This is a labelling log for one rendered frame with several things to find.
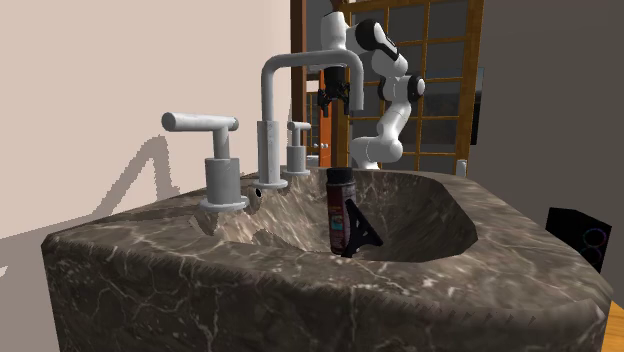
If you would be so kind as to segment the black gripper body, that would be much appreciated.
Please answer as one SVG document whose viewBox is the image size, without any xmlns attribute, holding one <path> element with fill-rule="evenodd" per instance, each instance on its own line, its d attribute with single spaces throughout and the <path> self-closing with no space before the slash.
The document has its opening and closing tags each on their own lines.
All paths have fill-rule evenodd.
<svg viewBox="0 0 624 352">
<path fill-rule="evenodd" d="M 345 98 L 347 96 L 347 82 L 343 66 L 330 66 L 323 70 L 325 95 L 328 98 Z"/>
</svg>

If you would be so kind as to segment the orange door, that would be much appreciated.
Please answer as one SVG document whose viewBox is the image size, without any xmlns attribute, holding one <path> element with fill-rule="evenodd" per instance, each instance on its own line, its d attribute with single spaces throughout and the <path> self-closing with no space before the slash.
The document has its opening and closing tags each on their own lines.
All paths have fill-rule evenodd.
<svg viewBox="0 0 624 352">
<path fill-rule="evenodd" d="M 331 105 L 327 104 L 319 110 L 319 166 L 330 167 L 331 140 L 332 140 L 332 114 Z"/>
</svg>

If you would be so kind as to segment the grey faucet spout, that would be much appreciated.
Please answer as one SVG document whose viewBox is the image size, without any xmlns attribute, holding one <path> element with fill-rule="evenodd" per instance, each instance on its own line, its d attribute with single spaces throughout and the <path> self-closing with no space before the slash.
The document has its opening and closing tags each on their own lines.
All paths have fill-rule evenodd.
<svg viewBox="0 0 624 352">
<path fill-rule="evenodd" d="M 274 121 L 273 77 L 281 68 L 302 67 L 313 64 L 330 66 L 343 64 L 351 71 L 349 107 L 362 110 L 364 107 L 364 70 L 360 58 L 346 49 L 322 50 L 280 54 L 268 59 L 261 71 L 262 120 L 257 123 L 258 131 L 258 179 L 254 186 L 259 189 L 280 189 L 288 185 L 281 178 L 279 160 L 279 124 Z"/>
</svg>

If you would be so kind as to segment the wooden lattice window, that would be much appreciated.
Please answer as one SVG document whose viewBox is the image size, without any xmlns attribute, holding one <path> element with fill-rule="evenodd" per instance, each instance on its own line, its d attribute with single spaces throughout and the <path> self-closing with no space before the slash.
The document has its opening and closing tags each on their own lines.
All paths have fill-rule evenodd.
<svg viewBox="0 0 624 352">
<path fill-rule="evenodd" d="M 348 26 L 365 19 L 380 23 L 399 53 L 408 61 L 407 73 L 425 81 L 425 93 L 399 135 L 402 157 L 379 163 L 376 169 L 416 170 L 463 176 L 467 172 L 476 112 L 478 56 L 484 0 L 372 0 L 350 4 L 331 0 L 332 10 L 344 14 Z M 343 113 L 343 102 L 332 98 L 331 166 L 353 166 L 349 143 L 357 137 L 375 137 L 376 124 L 390 104 L 377 95 L 380 76 L 371 68 L 371 53 L 357 55 L 364 70 L 364 107 Z M 309 159 L 319 165 L 318 89 L 325 89 L 323 70 L 330 65 L 305 68 L 304 108 L 296 117 L 312 125 L 305 133 Z"/>
</svg>

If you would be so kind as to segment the dark spray can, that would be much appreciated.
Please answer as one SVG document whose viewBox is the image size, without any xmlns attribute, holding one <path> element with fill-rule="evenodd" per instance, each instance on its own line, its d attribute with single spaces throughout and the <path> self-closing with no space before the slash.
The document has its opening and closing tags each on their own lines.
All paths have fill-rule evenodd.
<svg viewBox="0 0 624 352">
<path fill-rule="evenodd" d="M 356 182 L 350 167 L 326 170 L 326 195 L 331 252 L 341 255 L 350 239 L 350 220 L 346 201 L 356 201 Z"/>
</svg>

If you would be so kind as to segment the black tower figure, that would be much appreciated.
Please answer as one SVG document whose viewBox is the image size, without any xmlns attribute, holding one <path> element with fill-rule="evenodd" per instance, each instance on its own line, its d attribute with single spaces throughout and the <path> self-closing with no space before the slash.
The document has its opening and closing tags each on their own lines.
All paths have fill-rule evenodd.
<svg viewBox="0 0 624 352">
<path fill-rule="evenodd" d="M 343 250 L 341 256 L 345 258 L 352 258 L 353 255 L 364 245 L 381 247 L 384 244 L 384 241 L 360 211 L 355 202 L 352 199 L 347 199 L 345 201 L 345 205 L 349 216 L 350 235 L 347 246 Z"/>
</svg>

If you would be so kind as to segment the brown marble sink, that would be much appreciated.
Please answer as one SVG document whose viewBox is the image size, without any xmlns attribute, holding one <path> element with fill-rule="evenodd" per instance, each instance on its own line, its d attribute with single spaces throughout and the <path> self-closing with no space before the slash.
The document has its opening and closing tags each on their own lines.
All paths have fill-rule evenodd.
<svg viewBox="0 0 624 352">
<path fill-rule="evenodd" d="M 600 352 L 613 291 L 475 182 L 354 172 L 383 239 L 329 248 L 326 172 L 207 213 L 193 191 L 48 235 L 60 352 Z"/>
</svg>

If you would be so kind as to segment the black speaker box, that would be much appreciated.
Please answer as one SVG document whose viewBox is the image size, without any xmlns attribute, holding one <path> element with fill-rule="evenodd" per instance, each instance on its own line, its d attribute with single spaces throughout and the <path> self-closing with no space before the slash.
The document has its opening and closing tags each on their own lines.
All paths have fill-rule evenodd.
<svg viewBox="0 0 624 352">
<path fill-rule="evenodd" d="M 550 207 L 545 229 L 601 272 L 611 225 L 575 209 Z"/>
</svg>

